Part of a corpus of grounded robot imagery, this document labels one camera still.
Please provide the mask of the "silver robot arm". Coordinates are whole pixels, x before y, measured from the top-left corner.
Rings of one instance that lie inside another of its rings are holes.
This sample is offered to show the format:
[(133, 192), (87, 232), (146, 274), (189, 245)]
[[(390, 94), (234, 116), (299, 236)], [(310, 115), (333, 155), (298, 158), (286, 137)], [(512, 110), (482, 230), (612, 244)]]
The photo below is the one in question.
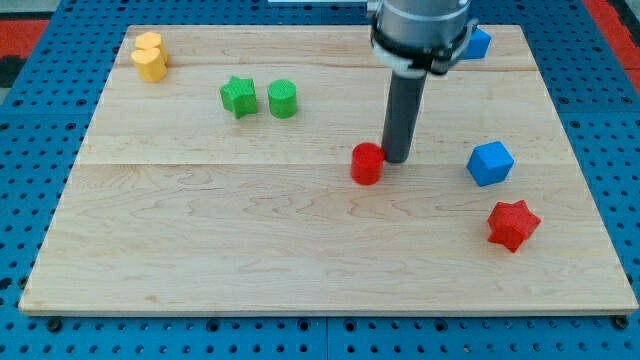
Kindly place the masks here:
[(466, 54), (478, 25), (470, 5), (470, 0), (369, 1), (374, 55), (403, 78), (446, 74)]

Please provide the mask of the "blue block behind arm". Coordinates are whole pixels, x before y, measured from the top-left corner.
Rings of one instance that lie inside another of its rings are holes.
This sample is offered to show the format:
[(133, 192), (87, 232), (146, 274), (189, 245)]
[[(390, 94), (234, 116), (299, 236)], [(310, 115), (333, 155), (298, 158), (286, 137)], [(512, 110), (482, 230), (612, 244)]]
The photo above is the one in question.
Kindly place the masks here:
[(492, 40), (492, 36), (489, 33), (485, 32), (481, 28), (476, 28), (472, 32), (469, 46), (467, 48), (467, 51), (463, 59), (464, 60), (483, 59), (488, 52), (491, 40)]

